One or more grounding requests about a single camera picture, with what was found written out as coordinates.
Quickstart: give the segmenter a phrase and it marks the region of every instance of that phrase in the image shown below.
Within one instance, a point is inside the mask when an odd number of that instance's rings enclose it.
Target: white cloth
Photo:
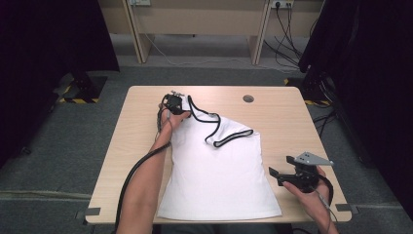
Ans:
[[[193,115],[206,121],[218,119],[195,109]],[[238,220],[280,215],[262,167],[260,134],[253,132],[215,147],[215,141],[250,130],[221,117],[217,132],[206,139],[216,128],[217,123],[202,123],[191,116],[173,133],[172,173],[158,216]]]

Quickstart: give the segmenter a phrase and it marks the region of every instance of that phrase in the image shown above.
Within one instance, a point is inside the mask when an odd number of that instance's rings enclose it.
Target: wall outlet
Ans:
[[[151,0],[129,0],[132,6],[150,6]]]
[[[288,8],[291,9],[292,5],[294,4],[294,0],[274,0],[271,8],[277,8],[276,7],[277,2],[280,3],[280,9],[288,9]]]

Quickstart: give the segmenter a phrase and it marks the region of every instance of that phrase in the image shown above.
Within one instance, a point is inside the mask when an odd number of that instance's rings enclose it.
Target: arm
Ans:
[[[317,170],[320,175],[325,177],[325,172],[320,167],[317,167]],[[321,179],[317,191],[311,193],[303,193],[289,182],[284,182],[282,185],[298,198],[306,213],[316,222],[321,234],[338,234],[338,230],[331,220],[329,210],[319,198],[319,195],[328,198],[329,192],[328,187]]]
[[[150,151],[167,144],[172,131],[189,116],[189,112],[184,112],[181,115],[171,114],[168,118],[168,112],[166,109],[162,113],[162,129]],[[125,192],[117,233],[152,233],[152,221],[158,207],[166,154],[164,150],[149,158],[131,178]]]

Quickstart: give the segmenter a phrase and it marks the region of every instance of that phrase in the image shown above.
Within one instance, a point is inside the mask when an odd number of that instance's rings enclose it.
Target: grey carpet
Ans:
[[[0,233],[92,231],[76,218],[76,213],[88,206],[88,199],[67,196],[92,195],[130,86],[283,86],[286,77],[303,77],[300,73],[287,75],[266,69],[178,67],[121,67],[120,73],[92,75],[109,76],[99,102],[57,103],[28,145],[32,153],[11,159],[0,170],[0,191],[57,191],[63,197],[0,194]],[[313,105],[308,109],[313,118],[330,111]],[[378,171],[365,168],[358,160],[339,120],[326,125],[321,140],[335,162],[334,170],[348,202],[358,207],[358,214],[350,222],[338,225],[342,233],[413,233],[412,221]],[[294,227],[317,233],[313,223]],[[111,225],[98,225],[94,233],[111,230]]]

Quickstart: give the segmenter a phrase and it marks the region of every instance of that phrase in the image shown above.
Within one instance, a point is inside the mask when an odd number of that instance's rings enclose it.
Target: table top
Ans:
[[[294,166],[285,156],[298,156],[308,151],[327,159],[317,130],[298,89],[293,87],[234,87],[234,86],[134,86],[128,91],[113,133],[100,175],[94,189],[86,221],[92,224],[114,223],[119,194],[132,166],[152,146],[156,132],[158,104],[174,90],[190,95],[198,107],[218,113],[251,127],[261,135],[263,167],[266,177],[282,209],[281,216],[242,220],[242,222],[301,222],[310,221],[297,199],[279,187],[268,174],[272,167],[281,174],[294,174]],[[253,102],[244,101],[253,97]],[[171,151],[167,153],[163,183],[159,195],[162,201],[171,173]],[[334,186],[331,210],[338,221],[349,221],[350,211],[338,212],[336,204],[347,204],[332,167],[322,166]],[[190,222],[154,218],[154,223]]]

